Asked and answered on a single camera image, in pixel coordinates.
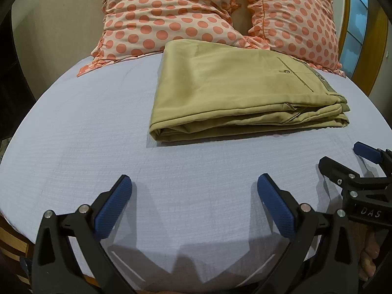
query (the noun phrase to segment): bed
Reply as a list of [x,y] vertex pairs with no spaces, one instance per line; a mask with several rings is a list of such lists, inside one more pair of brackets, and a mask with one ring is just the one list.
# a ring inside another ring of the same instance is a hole
[[[161,59],[77,78],[87,57],[39,98],[0,164],[0,209],[18,231],[34,242],[47,209],[73,212],[126,174],[134,192],[102,242],[109,257],[136,289],[205,293],[263,279],[287,246],[258,197],[260,174],[329,213],[341,204],[340,189],[318,171],[320,158],[383,175],[352,147],[390,148],[392,130],[350,79],[322,71],[347,98],[346,128],[156,143],[148,123]],[[71,242],[83,273],[93,276]]]

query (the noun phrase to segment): window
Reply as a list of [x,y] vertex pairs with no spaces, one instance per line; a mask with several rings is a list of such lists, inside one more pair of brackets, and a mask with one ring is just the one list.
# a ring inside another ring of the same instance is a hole
[[363,45],[368,17],[368,0],[350,0],[346,40],[340,57],[342,70],[351,78]]

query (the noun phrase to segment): metal screw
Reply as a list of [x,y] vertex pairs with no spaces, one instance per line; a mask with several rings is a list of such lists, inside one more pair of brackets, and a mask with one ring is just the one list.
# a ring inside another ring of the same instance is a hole
[[311,209],[312,209],[312,207],[309,204],[307,204],[307,203],[301,204],[301,210],[303,212],[309,212]]
[[90,206],[89,206],[89,205],[81,205],[81,206],[79,207],[79,212],[80,212],[80,213],[86,213],[89,209],[90,209]]
[[339,209],[338,210],[338,216],[341,217],[341,218],[344,218],[346,216],[346,212],[344,212],[344,210],[342,210],[342,209]]
[[47,211],[45,211],[45,213],[44,213],[44,217],[45,217],[46,219],[49,219],[52,215],[53,215],[53,211],[52,211],[52,210],[47,210]]

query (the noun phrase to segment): human hand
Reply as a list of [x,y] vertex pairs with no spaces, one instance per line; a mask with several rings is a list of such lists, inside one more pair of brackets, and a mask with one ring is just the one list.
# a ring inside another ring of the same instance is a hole
[[373,259],[378,257],[379,252],[380,246],[376,241],[374,230],[368,227],[365,237],[365,247],[361,251],[358,267],[359,278],[361,280],[367,281],[374,275],[376,266],[373,263]]

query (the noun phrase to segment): pillow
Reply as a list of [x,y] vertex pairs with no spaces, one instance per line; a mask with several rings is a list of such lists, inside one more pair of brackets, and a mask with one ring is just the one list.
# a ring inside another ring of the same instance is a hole
[[271,50],[295,56],[314,68],[339,70],[338,38],[332,0],[248,0],[253,27],[249,34]]
[[78,76],[122,60],[162,52],[176,39],[250,47],[231,23],[236,0],[103,0],[104,30],[94,60]]

